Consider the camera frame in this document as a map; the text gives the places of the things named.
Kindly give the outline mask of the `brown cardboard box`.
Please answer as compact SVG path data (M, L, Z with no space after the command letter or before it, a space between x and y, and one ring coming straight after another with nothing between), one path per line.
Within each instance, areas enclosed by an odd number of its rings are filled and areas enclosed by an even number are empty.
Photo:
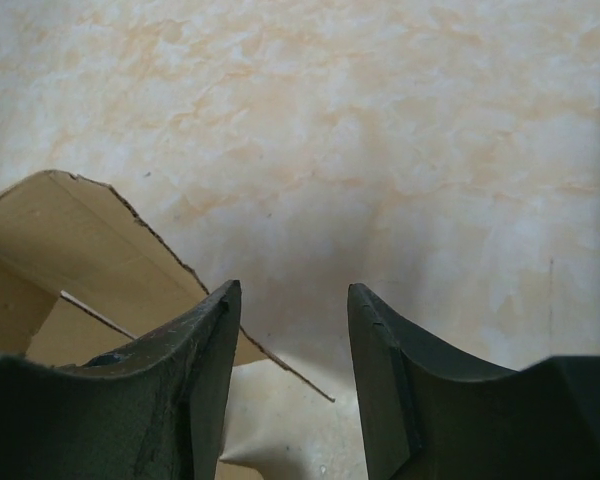
M214 291L108 184L43 170L0 192L0 354L81 366ZM247 361L298 377L240 323Z

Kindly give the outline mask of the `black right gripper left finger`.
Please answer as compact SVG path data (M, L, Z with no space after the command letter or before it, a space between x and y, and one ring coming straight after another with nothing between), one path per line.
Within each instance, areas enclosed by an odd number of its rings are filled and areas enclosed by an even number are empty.
M241 312L230 280L84 365L0 354L0 479L211 479Z

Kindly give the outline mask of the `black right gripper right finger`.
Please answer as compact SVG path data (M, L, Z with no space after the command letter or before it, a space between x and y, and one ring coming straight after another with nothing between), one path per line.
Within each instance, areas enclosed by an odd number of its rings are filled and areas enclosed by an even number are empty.
M347 315L370 478L600 479L600 356L501 367L363 284Z

